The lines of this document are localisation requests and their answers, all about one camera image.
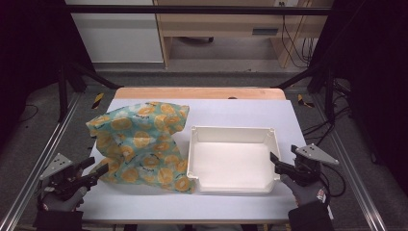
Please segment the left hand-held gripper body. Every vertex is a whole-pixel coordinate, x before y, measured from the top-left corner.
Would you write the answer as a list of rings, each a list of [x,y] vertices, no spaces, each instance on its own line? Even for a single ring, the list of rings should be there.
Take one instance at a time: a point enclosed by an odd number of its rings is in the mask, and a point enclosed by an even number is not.
[[[58,153],[40,175],[40,187],[47,193],[55,193],[60,199],[68,200],[80,188],[79,180],[83,169],[63,154]]]

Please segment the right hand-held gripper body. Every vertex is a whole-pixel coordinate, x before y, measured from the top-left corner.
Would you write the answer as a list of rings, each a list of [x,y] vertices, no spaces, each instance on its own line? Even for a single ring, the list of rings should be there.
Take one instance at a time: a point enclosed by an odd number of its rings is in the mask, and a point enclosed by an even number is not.
[[[293,144],[291,151],[295,154],[292,179],[302,187],[316,183],[320,179],[323,164],[338,165],[340,163],[313,143],[302,147]]]

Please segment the white plastic bin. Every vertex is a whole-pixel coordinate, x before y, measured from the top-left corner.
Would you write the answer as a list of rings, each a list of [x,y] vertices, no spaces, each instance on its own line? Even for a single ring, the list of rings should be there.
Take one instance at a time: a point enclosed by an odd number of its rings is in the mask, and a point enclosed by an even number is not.
[[[203,193],[269,193],[279,156],[272,128],[193,126],[187,176]]]

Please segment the green orange-print shopping bag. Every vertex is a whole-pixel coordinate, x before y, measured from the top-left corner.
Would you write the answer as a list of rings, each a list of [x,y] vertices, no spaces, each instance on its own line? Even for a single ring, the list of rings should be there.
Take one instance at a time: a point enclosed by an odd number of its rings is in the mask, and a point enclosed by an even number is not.
[[[190,107],[166,102],[125,106],[87,122],[109,170],[101,180],[192,193],[188,160],[172,137],[184,130]]]

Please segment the person's right hand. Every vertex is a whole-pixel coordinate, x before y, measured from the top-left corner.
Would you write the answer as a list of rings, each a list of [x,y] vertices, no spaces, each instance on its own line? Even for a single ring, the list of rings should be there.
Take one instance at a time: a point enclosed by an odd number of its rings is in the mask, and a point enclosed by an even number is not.
[[[328,201],[326,188],[321,182],[315,182],[309,186],[302,187],[286,174],[282,174],[280,180],[292,191],[298,207],[314,202],[325,203]]]

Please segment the person's left hand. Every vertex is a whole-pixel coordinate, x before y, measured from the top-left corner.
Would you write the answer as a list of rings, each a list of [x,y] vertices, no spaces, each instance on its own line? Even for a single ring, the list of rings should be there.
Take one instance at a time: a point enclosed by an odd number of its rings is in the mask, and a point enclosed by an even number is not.
[[[48,193],[41,202],[41,209],[44,211],[54,212],[74,212],[81,204],[84,203],[83,197],[87,194],[88,189],[82,187],[76,191],[68,200],[60,199],[55,193]]]

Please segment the yellow black tape marker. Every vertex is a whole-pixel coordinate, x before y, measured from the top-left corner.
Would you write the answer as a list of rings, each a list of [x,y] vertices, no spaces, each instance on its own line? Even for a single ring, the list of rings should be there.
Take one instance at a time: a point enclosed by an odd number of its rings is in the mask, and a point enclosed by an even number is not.
[[[94,101],[92,103],[92,106],[91,106],[92,109],[97,109],[98,108],[103,96],[104,96],[104,93],[102,93],[102,92],[98,93],[96,95],[96,97],[95,97],[95,99],[94,99]]]
[[[301,94],[297,95],[297,102],[298,102],[298,105],[305,106],[305,107],[308,107],[308,108],[315,108],[315,104],[305,102],[304,99],[303,99],[303,96]]]

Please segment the white table cover sheet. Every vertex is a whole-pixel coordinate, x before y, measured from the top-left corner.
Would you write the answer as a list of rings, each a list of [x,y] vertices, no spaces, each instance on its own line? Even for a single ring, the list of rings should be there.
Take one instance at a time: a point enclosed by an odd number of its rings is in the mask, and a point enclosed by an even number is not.
[[[191,128],[249,127],[275,130],[279,159],[291,163],[292,145],[305,143],[288,100],[188,99],[185,129],[174,138],[189,157]],[[131,223],[283,223],[295,206],[291,191],[279,178],[268,193],[170,192],[146,185],[99,183],[82,207],[88,222]]]

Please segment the white cabinet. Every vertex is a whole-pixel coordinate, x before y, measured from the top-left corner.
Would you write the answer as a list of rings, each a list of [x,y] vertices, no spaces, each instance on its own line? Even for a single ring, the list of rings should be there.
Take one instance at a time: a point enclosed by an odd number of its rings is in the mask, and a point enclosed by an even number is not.
[[[95,64],[164,61],[154,13],[73,13],[72,18]]]

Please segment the wooden desk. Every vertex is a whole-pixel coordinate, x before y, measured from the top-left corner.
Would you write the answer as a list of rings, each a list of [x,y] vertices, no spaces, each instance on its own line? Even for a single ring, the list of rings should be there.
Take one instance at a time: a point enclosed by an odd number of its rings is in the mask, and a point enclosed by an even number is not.
[[[334,0],[152,0],[156,6],[246,6],[330,8]],[[165,64],[174,38],[268,38],[285,68],[299,39],[317,39],[324,15],[164,14],[156,15]]]

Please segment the aluminium rail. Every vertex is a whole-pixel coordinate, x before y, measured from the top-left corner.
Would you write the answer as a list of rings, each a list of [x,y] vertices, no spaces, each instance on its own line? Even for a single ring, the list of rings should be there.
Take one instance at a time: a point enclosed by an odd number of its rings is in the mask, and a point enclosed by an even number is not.
[[[343,171],[343,177],[348,188],[353,192],[353,196],[357,201],[365,221],[367,222],[370,231],[387,231],[383,218],[379,214],[369,191],[359,175],[357,168],[352,163],[348,152],[344,146],[338,128],[340,128],[340,122],[343,116],[350,114],[350,108],[344,96],[335,96],[331,101],[326,102],[321,95],[313,95],[312,98],[316,101],[317,109],[323,119],[328,119],[328,109],[330,106],[334,108],[333,124],[328,124],[328,133],[324,135],[320,140],[323,141],[328,138],[334,153],[340,161],[340,166]]]
[[[82,94],[77,92],[72,94],[66,114],[63,116],[62,120],[57,123],[51,137],[41,151],[27,180],[13,202],[12,207],[0,221],[0,231],[13,231],[17,226],[19,219],[36,191],[39,176],[43,172],[44,168],[48,165],[50,159],[53,157],[55,149],[58,146],[64,131],[68,126],[68,123],[76,111],[81,96]]]

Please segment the black frame strut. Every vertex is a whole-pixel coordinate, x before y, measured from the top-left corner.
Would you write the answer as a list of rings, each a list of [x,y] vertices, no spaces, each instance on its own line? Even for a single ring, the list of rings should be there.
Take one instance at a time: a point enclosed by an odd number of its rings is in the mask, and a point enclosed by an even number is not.
[[[87,84],[83,80],[83,76],[88,76],[92,80],[100,83],[111,90],[120,89],[120,85],[115,84],[99,74],[94,70],[87,69],[80,64],[68,63],[63,64],[58,72],[58,86],[60,99],[60,117],[59,122],[62,122],[68,114],[67,90],[66,82],[74,88],[76,92],[83,92],[87,88]]]
[[[317,93],[322,87],[325,87],[324,114],[329,122],[333,124],[335,122],[333,106],[334,75],[328,65],[316,64],[309,66],[306,70],[275,86],[275,88],[284,90],[306,77],[311,77],[311,81],[307,86],[308,92]]]

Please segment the black horizontal frame bar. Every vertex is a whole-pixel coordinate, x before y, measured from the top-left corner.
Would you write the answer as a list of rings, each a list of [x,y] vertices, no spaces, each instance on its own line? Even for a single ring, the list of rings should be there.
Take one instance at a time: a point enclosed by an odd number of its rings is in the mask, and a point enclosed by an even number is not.
[[[166,14],[259,14],[259,15],[329,15],[330,8],[229,7],[229,6],[129,6],[67,5],[71,13],[166,13]]]

